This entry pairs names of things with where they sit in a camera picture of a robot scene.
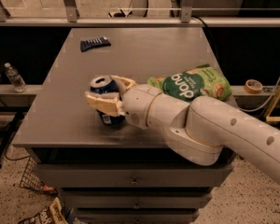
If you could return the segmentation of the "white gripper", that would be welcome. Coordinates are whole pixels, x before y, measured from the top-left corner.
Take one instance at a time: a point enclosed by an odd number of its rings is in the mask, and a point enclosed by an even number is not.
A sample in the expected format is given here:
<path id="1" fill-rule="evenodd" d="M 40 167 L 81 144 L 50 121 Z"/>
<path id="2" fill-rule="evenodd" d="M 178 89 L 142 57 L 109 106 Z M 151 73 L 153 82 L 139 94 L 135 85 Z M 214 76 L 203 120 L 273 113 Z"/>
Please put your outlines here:
<path id="1" fill-rule="evenodd" d="M 154 99 L 162 94 L 161 89 L 148 84 L 136 85 L 133 79 L 127 77 L 111 77 L 116 82 L 119 93 L 123 95 L 122 101 L 118 92 L 99 94 L 86 91 L 85 97 L 89 106 L 111 117 L 118 117 L 125 112 L 129 124 L 145 129 L 149 107 Z"/>

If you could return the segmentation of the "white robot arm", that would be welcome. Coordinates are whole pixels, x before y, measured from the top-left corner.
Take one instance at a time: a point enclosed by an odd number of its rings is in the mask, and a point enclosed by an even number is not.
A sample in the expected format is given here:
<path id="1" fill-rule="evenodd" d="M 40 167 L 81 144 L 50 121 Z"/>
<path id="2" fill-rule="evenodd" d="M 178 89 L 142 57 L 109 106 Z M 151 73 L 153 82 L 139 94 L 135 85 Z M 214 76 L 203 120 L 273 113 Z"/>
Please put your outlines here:
<path id="1" fill-rule="evenodd" d="M 94 91 L 110 83 L 118 89 Z M 91 84 L 94 89 L 85 92 L 89 106 L 160 133 L 165 144 L 185 159 L 212 165 L 228 147 L 280 185 L 280 130 L 273 126 L 215 98 L 200 96 L 185 102 L 126 77 L 99 76 Z"/>

